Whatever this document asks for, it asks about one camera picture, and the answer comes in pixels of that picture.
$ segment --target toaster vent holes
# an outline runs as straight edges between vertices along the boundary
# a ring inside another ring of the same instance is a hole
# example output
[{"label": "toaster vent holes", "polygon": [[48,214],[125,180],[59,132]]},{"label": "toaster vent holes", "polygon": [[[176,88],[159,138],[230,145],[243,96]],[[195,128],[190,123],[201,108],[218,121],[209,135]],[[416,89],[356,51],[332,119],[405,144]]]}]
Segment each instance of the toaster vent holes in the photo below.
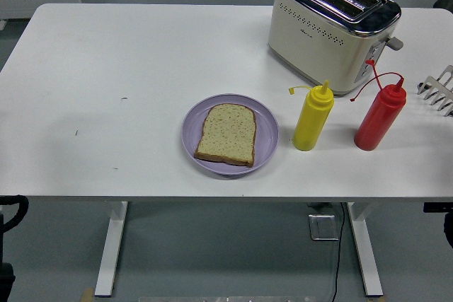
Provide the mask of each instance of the toaster vent holes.
[{"label": "toaster vent holes", "polygon": [[326,37],[328,40],[331,40],[334,44],[339,44],[340,46],[342,46],[344,44],[343,40],[341,40],[338,37],[332,35],[331,33],[328,33],[326,30],[323,30],[320,27],[316,26],[316,24],[314,24],[311,21],[307,20],[306,18],[302,17],[300,14],[298,14],[295,11],[293,11],[292,9],[290,9],[288,6],[284,5],[283,3],[280,3],[280,8],[284,12],[286,12],[290,16],[292,16],[294,19],[297,19],[297,21],[300,21],[307,28],[311,28],[313,31],[319,33],[323,37]]}]

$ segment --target purple plate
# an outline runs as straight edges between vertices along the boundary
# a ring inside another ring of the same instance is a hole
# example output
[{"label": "purple plate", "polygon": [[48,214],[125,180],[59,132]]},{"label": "purple plate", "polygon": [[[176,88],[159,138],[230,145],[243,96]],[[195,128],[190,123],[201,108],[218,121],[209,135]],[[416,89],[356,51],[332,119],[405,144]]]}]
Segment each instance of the purple plate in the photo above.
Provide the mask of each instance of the purple plate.
[{"label": "purple plate", "polygon": [[[255,162],[253,167],[229,165],[196,159],[193,154],[201,139],[203,122],[210,108],[218,104],[241,104],[252,109],[256,117]],[[183,145],[189,156],[203,168],[220,175],[243,175],[263,166],[275,152],[278,143],[278,123],[263,104],[244,95],[224,94],[206,98],[190,109],[183,122]]]}]

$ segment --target gray floor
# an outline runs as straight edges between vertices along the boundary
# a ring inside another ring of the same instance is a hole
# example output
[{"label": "gray floor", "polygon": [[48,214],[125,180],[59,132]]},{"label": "gray floor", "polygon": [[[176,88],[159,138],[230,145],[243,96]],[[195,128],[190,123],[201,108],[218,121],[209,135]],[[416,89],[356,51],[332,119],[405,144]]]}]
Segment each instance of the gray floor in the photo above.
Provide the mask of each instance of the gray floor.
[{"label": "gray floor", "polygon": [[[273,0],[82,0],[92,3],[271,5]],[[395,0],[430,8],[436,0]],[[427,25],[435,25],[435,18]],[[0,67],[26,27],[0,32]],[[6,218],[14,211],[4,208]],[[303,202],[132,202],[113,297],[315,296],[331,300],[338,243],[310,239]],[[341,220],[339,204],[323,212]],[[385,203],[368,219],[387,302],[453,298],[453,249],[443,214],[422,203]],[[4,239],[17,276],[10,302],[79,301],[96,284],[108,219],[100,202],[32,199],[25,220]],[[365,293],[348,220],[337,301]]]}]

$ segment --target toaster lever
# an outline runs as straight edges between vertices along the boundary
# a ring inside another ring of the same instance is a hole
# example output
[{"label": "toaster lever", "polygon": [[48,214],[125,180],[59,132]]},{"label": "toaster lever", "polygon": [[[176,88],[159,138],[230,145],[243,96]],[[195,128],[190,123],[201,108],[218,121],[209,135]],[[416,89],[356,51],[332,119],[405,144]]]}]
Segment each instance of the toaster lever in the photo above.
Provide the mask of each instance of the toaster lever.
[{"label": "toaster lever", "polygon": [[387,40],[386,45],[390,47],[393,51],[399,51],[401,50],[404,44],[397,37],[392,37]]}]

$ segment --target bread crust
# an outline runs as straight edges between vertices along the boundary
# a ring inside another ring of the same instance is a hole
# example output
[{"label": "bread crust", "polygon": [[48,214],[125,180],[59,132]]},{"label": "bread crust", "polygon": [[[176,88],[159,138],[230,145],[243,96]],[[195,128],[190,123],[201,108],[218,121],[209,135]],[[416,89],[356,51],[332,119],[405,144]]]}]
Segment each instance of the bread crust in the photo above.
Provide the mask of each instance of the bread crust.
[{"label": "bread crust", "polygon": [[[199,146],[200,146],[200,144],[201,144],[201,142],[203,140],[203,136],[205,135],[205,123],[207,121],[207,118],[210,116],[211,111],[214,108],[216,108],[218,106],[221,106],[221,105],[225,105],[225,104],[238,105],[238,106],[241,106],[243,108],[246,108],[247,110],[249,110],[252,113],[253,125],[254,125],[254,133],[253,133],[253,148],[252,148],[252,159],[251,159],[251,161],[242,160],[242,159],[238,159],[238,158],[232,158],[232,157],[228,157],[228,156],[225,156],[225,155],[214,155],[214,154],[203,153],[203,152],[199,152],[198,151],[198,148],[199,148]],[[247,166],[247,167],[251,168],[251,167],[253,167],[253,164],[255,163],[255,140],[256,140],[256,116],[255,116],[255,112],[252,109],[248,108],[245,105],[236,104],[236,103],[222,103],[222,104],[218,104],[218,105],[215,105],[212,108],[210,108],[210,111],[208,112],[208,114],[207,114],[207,116],[205,118],[205,121],[203,122],[202,136],[200,138],[200,141],[198,142],[197,148],[196,148],[195,153],[194,153],[194,157],[198,158],[198,159],[201,159],[201,160],[204,160],[204,161],[211,161],[211,162],[218,162],[218,163],[227,163],[227,164],[230,164],[230,165],[242,165],[242,166]]]}]

